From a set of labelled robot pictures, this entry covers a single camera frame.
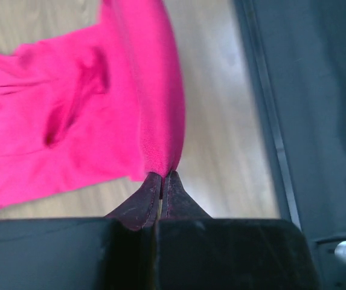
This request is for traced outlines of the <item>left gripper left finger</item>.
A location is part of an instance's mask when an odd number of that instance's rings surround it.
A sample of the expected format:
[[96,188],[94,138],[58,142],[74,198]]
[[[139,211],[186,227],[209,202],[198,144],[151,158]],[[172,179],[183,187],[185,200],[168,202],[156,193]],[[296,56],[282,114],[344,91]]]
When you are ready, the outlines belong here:
[[0,289],[149,289],[161,185],[103,217],[0,220]]

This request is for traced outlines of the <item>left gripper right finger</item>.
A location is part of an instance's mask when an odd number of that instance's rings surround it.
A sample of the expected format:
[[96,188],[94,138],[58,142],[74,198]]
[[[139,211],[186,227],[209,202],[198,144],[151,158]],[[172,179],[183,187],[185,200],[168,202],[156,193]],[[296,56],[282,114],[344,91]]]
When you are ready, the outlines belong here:
[[164,182],[157,223],[158,289],[319,289],[302,232],[283,219],[215,219]]

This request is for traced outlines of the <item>magenta t shirt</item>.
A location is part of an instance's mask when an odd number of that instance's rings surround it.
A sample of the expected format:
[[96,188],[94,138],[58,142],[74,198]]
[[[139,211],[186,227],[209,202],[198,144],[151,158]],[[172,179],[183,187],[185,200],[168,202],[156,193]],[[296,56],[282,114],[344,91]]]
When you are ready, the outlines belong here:
[[0,54],[0,209],[177,168],[185,97],[162,1],[102,1],[90,27]]

